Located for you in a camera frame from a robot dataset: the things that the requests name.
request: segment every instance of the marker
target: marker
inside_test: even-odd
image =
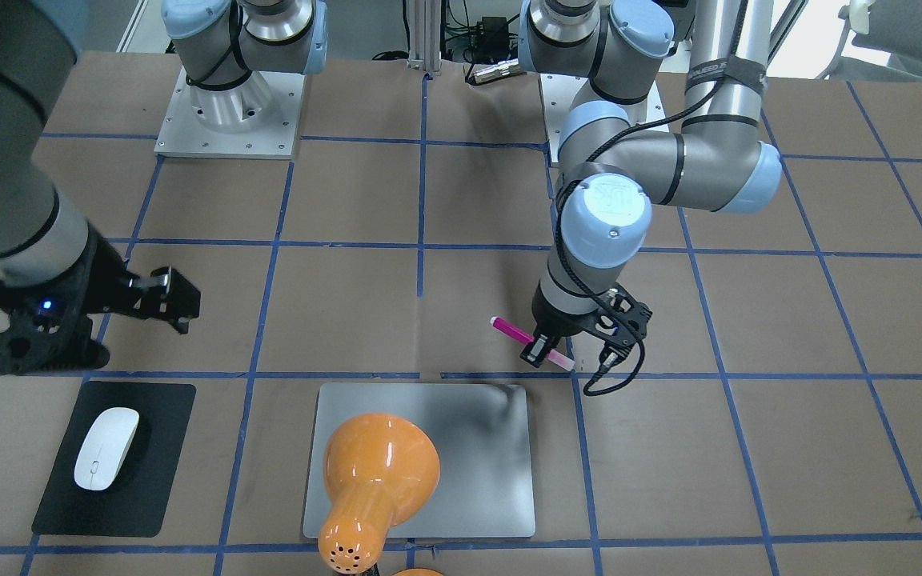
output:
[[[503,332],[505,335],[514,338],[517,340],[517,342],[522,343],[523,346],[527,346],[527,344],[533,340],[533,337],[528,335],[526,331],[520,329],[516,325],[511,324],[499,316],[490,318],[490,326],[493,326],[497,330]],[[550,354],[546,354],[546,358],[550,362],[561,368],[564,368],[568,372],[571,372],[571,370],[575,369],[575,361],[571,360],[571,358],[568,358],[567,356],[564,356],[564,354],[561,354],[557,350],[550,350]]]

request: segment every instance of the orange gourd-shaped bottle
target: orange gourd-shaped bottle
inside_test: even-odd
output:
[[[389,529],[432,496],[439,456],[415,424],[362,414],[341,424],[326,444],[325,479],[333,510],[319,530],[319,554],[341,574],[361,574],[379,560]]]

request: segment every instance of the white mouse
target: white mouse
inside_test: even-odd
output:
[[[140,415],[129,408],[110,408],[91,424],[74,464],[74,482],[85,490],[105,490],[127,457]]]

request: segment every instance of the black mouse pad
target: black mouse pad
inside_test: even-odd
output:
[[[30,529],[36,534],[157,535],[194,405],[190,384],[88,382],[81,386],[52,474]],[[74,464],[87,431],[107,408],[138,411],[138,430],[116,480],[92,492],[74,482]]]

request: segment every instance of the metal plate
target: metal plate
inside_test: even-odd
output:
[[[293,160],[303,102],[304,77],[283,72],[261,72],[275,92],[279,114],[270,123],[241,134],[223,134],[205,127],[195,116],[180,69],[173,96],[154,152],[180,158],[257,158]]]
[[[585,78],[561,76],[559,74],[541,74],[539,77],[543,95],[543,120],[546,122],[546,134],[550,136],[550,163],[557,163],[557,149],[560,148],[560,131],[564,119],[571,112],[571,101],[586,83]],[[659,101],[656,83],[650,88],[647,98],[647,121],[663,118],[663,105]]]
[[[413,422],[439,452],[439,485],[391,538],[527,538],[535,533],[526,391],[517,384],[329,382],[319,389],[303,533],[318,538],[332,508],[326,442],[359,414]]]

